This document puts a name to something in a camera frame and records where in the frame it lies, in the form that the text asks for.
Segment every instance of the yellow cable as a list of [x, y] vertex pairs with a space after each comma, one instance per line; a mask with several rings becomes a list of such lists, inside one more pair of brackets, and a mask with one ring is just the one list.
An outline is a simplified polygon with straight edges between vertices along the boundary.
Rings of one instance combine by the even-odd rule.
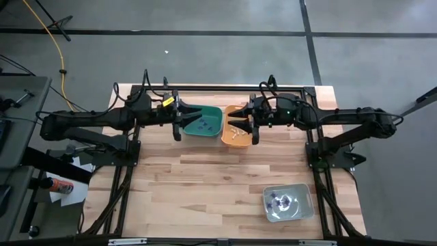
[[[59, 53], [59, 56], [61, 58], [61, 69], [64, 70], [64, 58], [62, 57], [62, 52], [61, 49], [59, 48], [59, 45], [57, 45], [57, 42], [55, 40], [55, 38], [53, 37], [52, 33], [47, 29], [46, 25], [42, 22], [42, 20], [40, 19], [40, 17], [35, 13], [35, 11], [33, 11], [32, 7], [26, 2], [26, 0], [23, 0], [23, 3], [25, 3], [25, 5], [29, 8], [29, 10], [32, 12], [32, 14], [38, 19], [38, 21], [41, 23], [41, 25], [43, 26], [43, 28], [47, 31], [47, 33], [49, 34], [50, 38], [52, 38], [53, 42], [55, 43], [57, 52]], [[65, 99], [67, 99], [66, 93], [64, 92], [64, 83], [66, 80], [66, 76], [64, 73], [61, 73], [61, 92], [62, 95], [64, 96]], [[68, 102], [66, 100], [66, 103], [68, 105], [68, 107], [74, 111], [73, 106], [70, 104], [70, 102]]]

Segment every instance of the gray floor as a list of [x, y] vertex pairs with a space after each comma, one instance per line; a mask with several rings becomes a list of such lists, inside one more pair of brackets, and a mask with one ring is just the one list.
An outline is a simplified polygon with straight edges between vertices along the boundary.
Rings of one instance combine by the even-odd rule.
[[[57, 17], [72, 14], [69, 28], [304, 30], [298, 0], [41, 2]], [[307, 0], [307, 7], [313, 31], [437, 31], [437, 2], [433, 0]], [[18, 0], [11, 0], [0, 12], [0, 26], [40, 28]], [[105, 109], [112, 83], [139, 83], [144, 68], [154, 82], [166, 76], [171, 83], [259, 83], [274, 74], [280, 84], [314, 84], [307, 43], [301, 37], [72, 36], [66, 42], [57, 36], [57, 40], [68, 71], [68, 97], [88, 109]], [[437, 84], [437, 39], [314, 38], [314, 45], [322, 83], [335, 87], [340, 107], [372, 106], [400, 113]], [[52, 77], [53, 86], [60, 88], [59, 56], [48, 36], [0, 34], [0, 53], [38, 75]], [[51, 92], [44, 109], [66, 109], [66, 105]], [[42, 141], [38, 134], [31, 145], [41, 150], [62, 146]], [[364, 153], [366, 149], [365, 143], [357, 147]], [[423, 239], [423, 235], [404, 238], [399, 232], [384, 201], [385, 190], [378, 186], [383, 177], [374, 176], [372, 168], [363, 165], [356, 171], [368, 234]], [[75, 233], [78, 206], [60, 209], [52, 204], [40, 210], [36, 223], [43, 225], [42, 236], [55, 235], [53, 228], [58, 236]], [[70, 220], [63, 218], [66, 213], [71, 214]]]

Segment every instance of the wooden tabletop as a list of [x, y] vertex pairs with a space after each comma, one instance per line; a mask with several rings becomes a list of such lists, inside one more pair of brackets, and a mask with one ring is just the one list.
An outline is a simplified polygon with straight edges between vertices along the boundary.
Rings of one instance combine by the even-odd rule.
[[[120, 95], [131, 84], [120, 85]], [[316, 87], [321, 109], [337, 107], [331, 86]], [[180, 92], [194, 105], [244, 105], [250, 92]], [[324, 126], [326, 136], [341, 126]], [[118, 131], [105, 128], [104, 134]], [[306, 133], [274, 126], [259, 129], [259, 144], [247, 149], [228, 148], [217, 138], [182, 134], [173, 140], [171, 125], [147, 126], [139, 135], [141, 154], [130, 186], [123, 236], [183, 238], [322, 238], [314, 179], [307, 167]], [[103, 167], [92, 178], [85, 200], [86, 230], [109, 200], [114, 167]], [[333, 169], [337, 203], [356, 229], [365, 234], [354, 181], [342, 169]], [[264, 187], [305, 183], [310, 187], [315, 215], [311, 219], [271, 223], [262, 200]], [[331, 232], [332, 213], [326, 209]], [[118, 208], [113, 218], [116, 224]]]

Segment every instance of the yellow tag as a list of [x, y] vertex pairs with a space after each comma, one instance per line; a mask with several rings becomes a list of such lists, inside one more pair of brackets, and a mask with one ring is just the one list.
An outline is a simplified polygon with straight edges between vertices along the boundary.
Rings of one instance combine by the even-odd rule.
[[174, 101], [175, 101], [175, 99], [173, 97], [171, 97], [163, 102], [163, 106], [167, 107], [170, 103], [172, 103]]

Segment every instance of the green bowl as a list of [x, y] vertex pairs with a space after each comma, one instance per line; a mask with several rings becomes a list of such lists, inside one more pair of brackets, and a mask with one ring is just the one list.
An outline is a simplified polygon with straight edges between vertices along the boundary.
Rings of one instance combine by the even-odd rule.
[[185, 134], [216, 137], [221, 132], [222, 128], [223, 112], [221, 109], [218, 107], [205, 105], [191, 106], [202, 109], [202, 117], [186, 126], [184, 129]]

